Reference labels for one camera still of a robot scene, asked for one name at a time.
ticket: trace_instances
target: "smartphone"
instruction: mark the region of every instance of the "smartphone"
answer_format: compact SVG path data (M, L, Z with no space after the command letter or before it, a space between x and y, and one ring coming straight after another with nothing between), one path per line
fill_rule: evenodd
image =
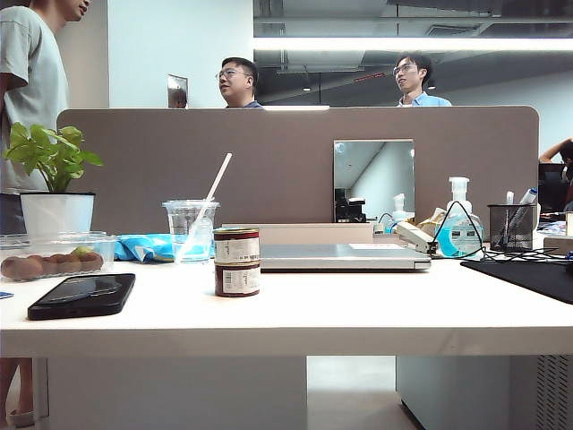
M66 278L28 308L28 319L118 314L124 308L134 282L133 273Z

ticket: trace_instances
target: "hand sanitizer bottle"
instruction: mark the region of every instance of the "hand sanitizer bottle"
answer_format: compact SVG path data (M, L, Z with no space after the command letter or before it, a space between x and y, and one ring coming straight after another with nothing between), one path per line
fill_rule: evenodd
M408 212L404 211L404 199L403 193L394 196L394 211L392 212L392 219L388 221L384 229L386 233L392 233L394 227L400 221L408 218Z
M472 203L466 200L466 177L451 177L452 201L448 203L446 211L451 212L443 220L437 240L440 249L446 257L463 257L474 253L480 248L480 239L483 237L483 227L477 215L472 213ZM474 222L475 228L464 213L463 209L454 202L460 202Z

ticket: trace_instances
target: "green plant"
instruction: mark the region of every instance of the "green plant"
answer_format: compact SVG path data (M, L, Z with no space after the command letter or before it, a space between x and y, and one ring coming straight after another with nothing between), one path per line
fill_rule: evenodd
M84 162L103 166L98 155L81 149L82 142L81 130L73 126L57 133L37 124L28 129L14 123L10 129L10 148L2 155L22 163L28 175L34 169L39 170L49 192L65 193L70 181L83 175Z

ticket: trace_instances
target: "person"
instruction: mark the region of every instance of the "person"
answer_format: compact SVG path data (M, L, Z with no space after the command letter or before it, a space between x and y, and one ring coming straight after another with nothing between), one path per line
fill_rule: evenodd
M550 149L546 150L539 156L540 163L552 163L552 158L557 154L561 155L563 164L570 166L573 164L573 137L569 137L564 141L554 144Z
M183 88L176 88L169 93L169 107L176 109L187 108L187 92Z
M569 212L573 211L573 137L555 143L539 156L539 162L552 163L552 158L557 154L561 155L561 160L565 164L565 168L561 172L562 180L565 183L569 183L569 188L562 202L563 211Z
M422 87L432 76L432 60L417 53L404 53L398 57L393 74L402 92L399 107L451 106L440 97L430 96Z
M31 0L29 7L13 6L0 11L0 148L9 144L10 127L44 125L56 129L56 119L68 107L68 82L55 34L67 22L78 22L90 0ZM23 229L18 194L45 191L38 171L28 176L22 165L2 158L0 164L0 230L3 234ZM6 398L13 376L20 368L18 406L6 416ZM0 359L0 428L7 420L14 426L33 425L31 358Z
M217 74L218 89L227 102L227 108L262 108L255 100L259 81L257 66L239 56L225 58Z

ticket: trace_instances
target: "laptop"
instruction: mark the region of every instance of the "laptop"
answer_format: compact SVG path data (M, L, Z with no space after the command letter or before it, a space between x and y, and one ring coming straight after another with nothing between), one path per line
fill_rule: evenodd
M431 261L397 244L261 244L262 271L418 271Z

